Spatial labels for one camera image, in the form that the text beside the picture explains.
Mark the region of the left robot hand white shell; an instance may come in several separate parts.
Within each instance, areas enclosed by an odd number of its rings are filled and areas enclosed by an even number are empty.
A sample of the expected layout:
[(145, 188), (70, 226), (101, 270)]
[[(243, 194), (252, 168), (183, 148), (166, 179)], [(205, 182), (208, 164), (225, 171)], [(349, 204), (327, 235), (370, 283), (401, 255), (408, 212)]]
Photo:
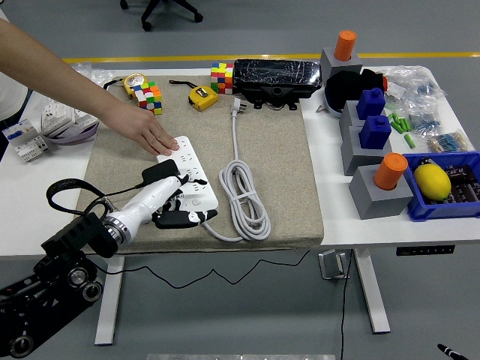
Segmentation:
[(173, 175), (149, 184), (121, 210), (106, 216), (103, 224), (111, 233), (129, 242), (142, 224), (151, 221), (158, 229), (173, 230), (196, 227), (217, 216), (216, 208), (186, 210), (176, 206), (175, 198), (189, 181), (189, 175)]

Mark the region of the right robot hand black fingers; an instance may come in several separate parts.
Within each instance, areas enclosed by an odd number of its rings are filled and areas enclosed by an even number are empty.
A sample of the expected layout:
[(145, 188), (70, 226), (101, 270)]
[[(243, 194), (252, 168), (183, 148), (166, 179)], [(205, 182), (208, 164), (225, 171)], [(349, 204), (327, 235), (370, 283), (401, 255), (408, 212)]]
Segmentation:
[(460, 353), (441, 343), (437, 344), (437, 348), (452, 360), (468, 360), (466, 356), (461, 355)]

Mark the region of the person's hand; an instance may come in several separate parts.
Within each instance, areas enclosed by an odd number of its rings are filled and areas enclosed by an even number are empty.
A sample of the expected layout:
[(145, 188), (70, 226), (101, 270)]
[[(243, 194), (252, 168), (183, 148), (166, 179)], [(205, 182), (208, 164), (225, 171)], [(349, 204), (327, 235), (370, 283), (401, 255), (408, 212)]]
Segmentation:
[(119, 101), (108, 105), (98, 118), (117, 134), (134, 141), (152, 155), (171, 155), (179, 149), (177, 141), (147, 109)]

